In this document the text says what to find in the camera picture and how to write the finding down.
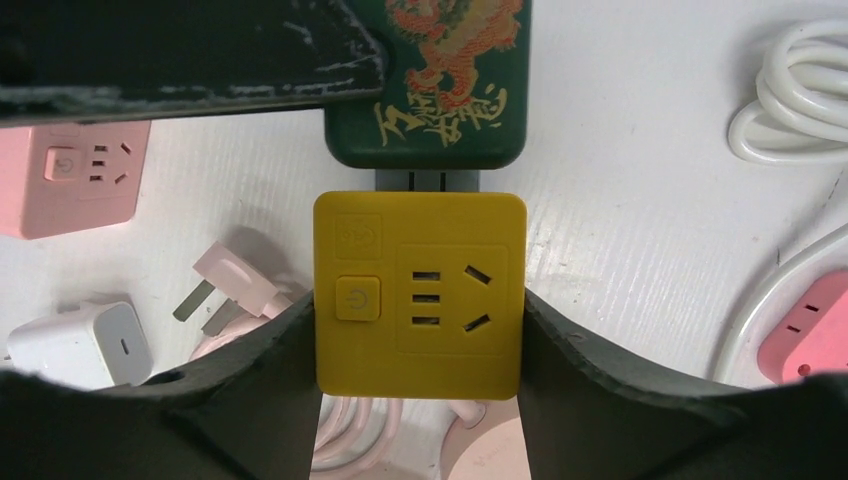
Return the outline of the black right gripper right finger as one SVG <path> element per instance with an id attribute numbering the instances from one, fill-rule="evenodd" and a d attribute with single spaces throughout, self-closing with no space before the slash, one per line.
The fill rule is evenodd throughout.
<path id="1" fill-rule="evenodd" d="M 843 479 L 847 378 L 746 390 L 640 357 L 534 293 L 517 396 L 535 479 Z"/>

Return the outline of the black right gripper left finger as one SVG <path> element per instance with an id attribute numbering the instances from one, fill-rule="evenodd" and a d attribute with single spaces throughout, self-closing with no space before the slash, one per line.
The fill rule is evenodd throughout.
<path id="1" fill-rule="evenodd" d="M 1 375 L 5 479 L 306 479 L 322 395 L 310 297 L 137 386 Z"/>

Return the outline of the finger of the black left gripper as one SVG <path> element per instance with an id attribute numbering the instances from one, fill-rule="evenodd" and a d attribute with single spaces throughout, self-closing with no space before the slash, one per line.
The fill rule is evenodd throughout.
<path id="1" fill-rule="evenodd" d="M 316 108 L 385 85 L 342 1 L 5 1 L 5 127 Z"/>

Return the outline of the white usb charger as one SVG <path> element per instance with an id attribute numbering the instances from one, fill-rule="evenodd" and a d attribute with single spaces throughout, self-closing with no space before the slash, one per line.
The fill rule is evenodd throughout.
<path id="1" fill-rule="evenodd" d="M 140 385 L 153 359 L 134 307 L 124 301 L 84 302 L 12 330 L 7 349 L 15 369 L 79 390 Z"/>

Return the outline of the yellow cube socket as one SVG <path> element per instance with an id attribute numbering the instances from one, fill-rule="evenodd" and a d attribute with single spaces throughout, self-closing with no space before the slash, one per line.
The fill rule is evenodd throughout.
<path id="1" fill-rule="evenodd" d="M 527 209 L 508 193 L 327 192 L 313 209 L 316 378 L 335 396 L 506 400 Z"/>

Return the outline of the dark green cube socket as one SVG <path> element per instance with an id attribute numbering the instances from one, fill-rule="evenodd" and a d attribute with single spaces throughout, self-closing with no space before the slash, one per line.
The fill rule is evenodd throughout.
<path id="1" fill-rule="evenodd" d="M 491 170 L 525 146 L 532 4 L 354 1 L 388 58 L 383 92 L 324 111 L 325 142 L 360 169 Z"/>

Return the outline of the pink plug adapter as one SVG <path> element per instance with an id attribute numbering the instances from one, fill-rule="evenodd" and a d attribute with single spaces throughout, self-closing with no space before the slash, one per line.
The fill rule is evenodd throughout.
<path id="1" fill-rule="evenodd" d="M 817 279 L 757 352 L 760 372 L 781 385 L 822 373 L 847 371 L 847 272 Z"/>

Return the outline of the pink round socket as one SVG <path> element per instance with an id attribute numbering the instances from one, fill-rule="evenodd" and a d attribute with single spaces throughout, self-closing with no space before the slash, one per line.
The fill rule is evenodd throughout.
<path id="1" fill-rule="evenodd" d="M 449 400 L 456 414 L 440 453 L 443 479 L 520 480 L 531 477 L 517 399 Z"/>

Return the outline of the pink cube socket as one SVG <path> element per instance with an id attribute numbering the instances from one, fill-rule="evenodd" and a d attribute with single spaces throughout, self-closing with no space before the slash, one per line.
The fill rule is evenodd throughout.
<path id="1" fill-rule="evenodd" d="M 1 233 L 39 239 L 127 222 L 150 121 L 1 130 Z"/>

